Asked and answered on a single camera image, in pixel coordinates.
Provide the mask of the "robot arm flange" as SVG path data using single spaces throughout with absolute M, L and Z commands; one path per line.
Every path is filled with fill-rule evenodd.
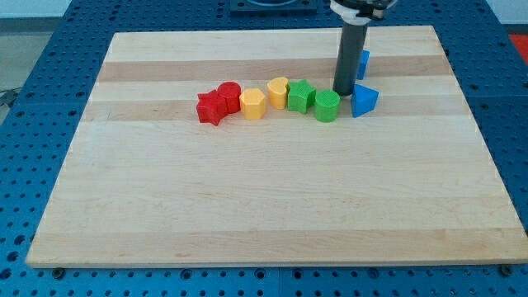
M 348 25 L 365 26 L 383 21 L 398 0 L 331 0 L 330 9 Z

